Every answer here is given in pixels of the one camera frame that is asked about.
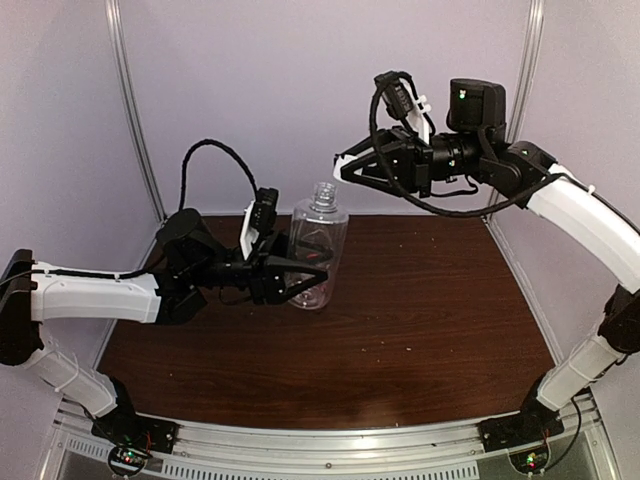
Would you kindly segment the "white bottle cap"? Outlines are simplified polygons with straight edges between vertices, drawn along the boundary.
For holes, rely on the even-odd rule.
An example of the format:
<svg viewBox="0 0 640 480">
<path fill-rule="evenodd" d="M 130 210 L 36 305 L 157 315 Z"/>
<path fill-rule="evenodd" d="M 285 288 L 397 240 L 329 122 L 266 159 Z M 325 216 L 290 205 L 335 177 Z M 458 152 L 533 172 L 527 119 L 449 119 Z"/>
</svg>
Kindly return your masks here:
<svg viewBox="0 0 640 480">
<path fill-rule="evenodd" d="M 333 178 L 339 182 L 347 183 L 345 175 L 342 173 L 342 169 L 349 166 L 351 163 L 358 159 L 357 156 L 349 154 L 338 154 L 334 157 L 334 166 L 332 175 Z"/>
</svg>

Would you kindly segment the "large clear plastic bottle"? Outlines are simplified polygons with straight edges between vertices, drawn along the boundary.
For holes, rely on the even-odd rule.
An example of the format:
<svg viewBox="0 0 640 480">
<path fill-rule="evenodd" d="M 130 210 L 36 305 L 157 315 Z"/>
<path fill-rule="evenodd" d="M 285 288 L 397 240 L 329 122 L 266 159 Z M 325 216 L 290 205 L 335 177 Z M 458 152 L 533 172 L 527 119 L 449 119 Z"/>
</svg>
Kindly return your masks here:
<svg viewBox="0 0 640 480">
<path fill-rule="evenodd" d="M 349 223 L 338 204 L 337 187 L 319 182 L 313 194 L 298 202 L 292 213 L 288 257 L 324 270 L 328 279 L 295 296 L 290 303 L 304 310 L 324 308 L 333 293 Z"/>
</svg>

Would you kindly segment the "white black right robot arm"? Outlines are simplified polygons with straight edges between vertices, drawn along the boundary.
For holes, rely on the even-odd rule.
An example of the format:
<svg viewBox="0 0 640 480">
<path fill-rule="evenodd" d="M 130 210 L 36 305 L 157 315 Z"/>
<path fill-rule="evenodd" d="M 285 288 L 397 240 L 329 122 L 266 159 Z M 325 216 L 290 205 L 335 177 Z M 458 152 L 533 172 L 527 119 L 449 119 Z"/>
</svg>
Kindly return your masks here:
<svg viewBox="0 0 640 480">
<path fill-rule="evenodd" d="M 639 230 L 549 153 L 527 141 L 506 140 L 506 92 L 500 84 L 453 79 L 443 133 L 408 73 L 385 72 L 374 84 L 369 135 L 335 157 L 338 180 L 446 216 L 435 205 L 433 184 L 470 178 L 494 188 L 502 201 L 464 211 L 464 218 L 517 206 L 558 227 L 617 279 L 596 330 L 535 382 L 517 413 L 497 420 L 519 440 L 533 441 L 578 393 L 638 352 Z"/>
</svg>

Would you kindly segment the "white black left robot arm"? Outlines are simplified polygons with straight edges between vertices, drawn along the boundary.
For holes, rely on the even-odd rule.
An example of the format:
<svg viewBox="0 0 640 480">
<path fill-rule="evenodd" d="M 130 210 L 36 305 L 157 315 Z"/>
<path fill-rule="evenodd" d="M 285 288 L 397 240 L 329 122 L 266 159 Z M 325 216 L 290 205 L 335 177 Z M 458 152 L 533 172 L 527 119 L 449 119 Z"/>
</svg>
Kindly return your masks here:
<svg viewBox="0 0 640 480">
<path fill-rule="evenodd" d="M 325 269 L 287 258 L 287 238 L 274 231 L 274 222 L 271 214 L 247 214 L 240 246 L 231 249 L 213 237 L 197 210 L 179 211 L 156 234 L 164 263 L 157 272 L 71 270 L 17 250 L 1 277 L 2 364 L 33 369 L 121 443 L 137 442 L 144 424 L 125 386 L 43 338 L 41 324 L 82 318 L 182 325 L 206 306 L 206 289 L 236 288 L 257 305 L 279 305 L 324 283 Z"/>
</svg>

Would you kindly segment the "small cola bottle red cap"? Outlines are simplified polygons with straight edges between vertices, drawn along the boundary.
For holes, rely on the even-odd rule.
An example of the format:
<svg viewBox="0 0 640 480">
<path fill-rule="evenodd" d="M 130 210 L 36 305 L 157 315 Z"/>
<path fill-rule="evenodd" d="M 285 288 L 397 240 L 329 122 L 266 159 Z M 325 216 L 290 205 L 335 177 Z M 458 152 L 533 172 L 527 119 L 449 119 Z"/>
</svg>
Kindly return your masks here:
<svg viewBox="0 0 640 480">
<path fill-rule="evenodd" d="M 306 259 L 314 267 L 320 268 L 325 266 L 319 253 L 310 253 L 307 255 Z M 307 310 L 318 309 L 322 306 L 324 298 L 324 283 L 321 282 L 318 285 L 310 287 L 301 294 L 301 306 Z"/>
</svg>

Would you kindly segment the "aluminium front frame rail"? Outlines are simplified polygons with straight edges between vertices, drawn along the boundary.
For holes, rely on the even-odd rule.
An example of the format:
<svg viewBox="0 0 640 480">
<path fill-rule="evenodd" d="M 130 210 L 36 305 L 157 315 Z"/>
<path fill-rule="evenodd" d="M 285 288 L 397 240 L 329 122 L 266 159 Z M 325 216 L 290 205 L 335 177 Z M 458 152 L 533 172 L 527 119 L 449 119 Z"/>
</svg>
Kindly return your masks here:
<svg viewBox="0 0 640 480">
<path fill-rule="evenodd" d="M 551 471 L 521 473 L 525 449 L 548 447 L 550 463 L 574 438 L 578 414 L 571 405 L 560 419 L 564 432 L 544 442 L 487 451 L 485 418 L 430 425 L 292 430 L 232 427 L 180 421 L 173 450 L 152 452 L 131 479 L 621 479 L 600 412 L 590 394 L 576 399 L 581 428 L 572 448 Z M 112 445 L 91 435 L 77 403 L 63 399 L 50 446 L 36 479 L 122 479 L 107 464 Z"/>
</svg>

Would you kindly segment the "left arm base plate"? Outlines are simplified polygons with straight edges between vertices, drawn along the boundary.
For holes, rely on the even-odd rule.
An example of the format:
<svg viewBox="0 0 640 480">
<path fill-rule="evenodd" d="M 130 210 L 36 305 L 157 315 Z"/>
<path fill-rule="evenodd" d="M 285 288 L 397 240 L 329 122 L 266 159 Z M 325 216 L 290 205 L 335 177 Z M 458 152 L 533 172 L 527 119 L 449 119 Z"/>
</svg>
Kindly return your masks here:
<svg viewBox="0 0 640 480">
<path fill-rule="evenodd" d="M 104 422 L 92 422 L 91 434 L 108 440 L 112 447 L 107 454 L 107 466 L 119 477 L 132 477 L 153 466 L 158 454 L 171 454 L 177 440 L 178 424 L 141 416 L 132 433 L 120 433 Z"/>
</svg>

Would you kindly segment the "aluminium right corner post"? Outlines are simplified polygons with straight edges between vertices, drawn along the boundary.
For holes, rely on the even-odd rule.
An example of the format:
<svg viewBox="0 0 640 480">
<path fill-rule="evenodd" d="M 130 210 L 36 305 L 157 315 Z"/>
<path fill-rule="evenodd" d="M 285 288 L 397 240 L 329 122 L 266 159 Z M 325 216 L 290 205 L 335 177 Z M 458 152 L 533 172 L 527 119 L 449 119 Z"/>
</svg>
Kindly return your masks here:
<svg viewBox="0 0 640 480">
<path fill-rule="evenodd" d="M 529 2 L 520 69 L 506 132 L 506 140 L 510 143 L 519 138 L 523 128 L 526 108 L 539 61 L 544 31 L 545 4 L 544 0 L 531 0 Z"/>
</svg>

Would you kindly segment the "aluminium corner post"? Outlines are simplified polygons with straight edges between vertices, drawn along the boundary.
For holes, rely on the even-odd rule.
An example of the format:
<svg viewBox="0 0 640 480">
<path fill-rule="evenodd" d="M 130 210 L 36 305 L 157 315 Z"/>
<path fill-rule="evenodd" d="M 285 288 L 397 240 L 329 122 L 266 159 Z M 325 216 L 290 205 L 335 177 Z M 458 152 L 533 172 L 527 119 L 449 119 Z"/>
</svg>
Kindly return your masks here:
<svg viewBox="0 0 640 480">
<path fill-rule="evenodd" d="M 544 0 L 531 0 L 529 2 L 520 69 L 506 132 L 506 140 L 510 143 L 519 138 L 523 128 L 526 108 L 539 61 L 544 31 L 545 4 Z"/>
<path fill-rule="evenodd" d="M 116 74 L 124 106 L 135 159 L 139 166 L 143 185 L 149 197 L 153 215 L 158 223 L 167 218 L 155 172 L 149 157 L 146 139 L 139 113 L 131 67 L 128 60 L 121 6 L 118 0 L 104 2 L 107 29 L 113 50 Z"/>
</svg>

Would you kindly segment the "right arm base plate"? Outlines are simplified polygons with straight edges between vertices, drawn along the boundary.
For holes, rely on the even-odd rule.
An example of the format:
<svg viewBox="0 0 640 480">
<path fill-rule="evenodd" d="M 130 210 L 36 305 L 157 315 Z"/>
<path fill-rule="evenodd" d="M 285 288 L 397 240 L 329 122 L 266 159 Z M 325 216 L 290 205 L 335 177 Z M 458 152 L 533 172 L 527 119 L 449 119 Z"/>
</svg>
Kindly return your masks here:
<svg viewBox="0 0 640 480">
<path fill-rule="evenodd" d="M 542 420 L 516 413 L 483 420 L 478 431 L 486 453 L 506 450 L 517 473 L 533 476 L 550 465 L 549 440 L 562 434 L 564 425 L 558 418 Z"/>
</svg>

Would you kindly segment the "aluminium left corner post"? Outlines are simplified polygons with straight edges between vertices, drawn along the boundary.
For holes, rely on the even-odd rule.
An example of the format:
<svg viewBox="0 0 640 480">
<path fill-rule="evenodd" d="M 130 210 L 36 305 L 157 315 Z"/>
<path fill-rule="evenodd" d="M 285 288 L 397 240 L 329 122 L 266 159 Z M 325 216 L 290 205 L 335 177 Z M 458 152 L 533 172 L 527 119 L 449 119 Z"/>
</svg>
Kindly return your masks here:
<svg viewBox="0 0 640 480">
<path fill-rule="evenodd" d="M 121 6 L 118 0 L 104 2 L 107 29 L 113 50 L 116 74 L 124 106 L 135 159 L 139 166 L 143 185 L 149 197 L 153 215 L 158 223 L 167 218 L 155 172 L 149 157 L 146 139 L 139 113 L 131 67 L 128 60 Z"/>
</svg>

